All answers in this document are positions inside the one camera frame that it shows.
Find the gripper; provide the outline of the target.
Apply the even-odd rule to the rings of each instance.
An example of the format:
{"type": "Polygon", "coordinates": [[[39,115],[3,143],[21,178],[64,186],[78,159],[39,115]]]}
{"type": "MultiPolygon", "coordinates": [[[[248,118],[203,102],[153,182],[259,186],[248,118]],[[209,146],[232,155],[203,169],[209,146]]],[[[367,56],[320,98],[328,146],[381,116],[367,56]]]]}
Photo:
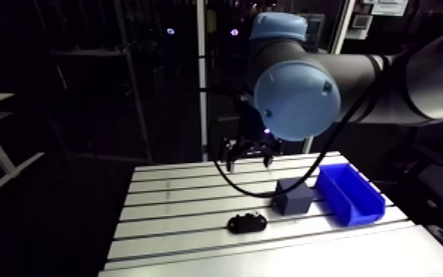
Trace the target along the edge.
{"type": "Polygon", "coordinates": [[[233,173],[236,160],[245,154],[250,145],[256,144],[263,155],[263,165],[269,168],[274,157],[282,154],[283,140],[271,140],[272,135],[266,133],[261,115],[256,110],[242,110],[239,115],[237,138],[230,140],[222,137],[219,160],[225,162],[229,173],[233,173]]]}

